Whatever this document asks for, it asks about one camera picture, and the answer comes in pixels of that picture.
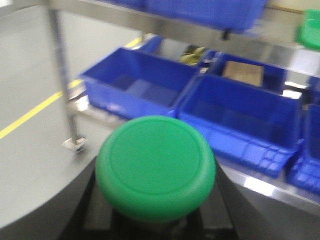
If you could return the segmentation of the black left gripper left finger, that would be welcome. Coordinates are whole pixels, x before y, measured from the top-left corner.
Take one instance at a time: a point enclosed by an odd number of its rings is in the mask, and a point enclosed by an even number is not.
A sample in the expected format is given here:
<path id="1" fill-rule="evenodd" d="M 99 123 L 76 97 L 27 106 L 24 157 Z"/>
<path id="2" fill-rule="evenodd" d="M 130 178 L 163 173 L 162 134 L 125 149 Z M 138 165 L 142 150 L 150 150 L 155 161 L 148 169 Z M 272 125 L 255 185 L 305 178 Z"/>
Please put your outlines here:
<path id="1" fill-rule="evenodd" d="M 107 240 L 112 230 L 113 208 L 104 199 L 96 181 L 96 158 L 89 164 L 84 192 L 58 237 L 60 240 Z"/>

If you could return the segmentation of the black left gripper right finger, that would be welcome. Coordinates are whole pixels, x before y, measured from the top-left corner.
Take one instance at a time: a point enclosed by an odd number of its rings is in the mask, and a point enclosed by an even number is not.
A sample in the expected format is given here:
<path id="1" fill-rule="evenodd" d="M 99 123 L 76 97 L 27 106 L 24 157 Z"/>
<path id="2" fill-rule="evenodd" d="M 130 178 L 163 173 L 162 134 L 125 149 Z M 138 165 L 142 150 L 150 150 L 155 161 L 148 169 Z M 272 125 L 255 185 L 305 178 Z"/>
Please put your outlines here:
<path id="1" fill-rule="evenodd" d="M 251 240 L 253 229 L 244 194 L 248 174 L 226 159 L 216 160 L 216 178 L 202 204 L 202 227 L 212 240 Z"/>

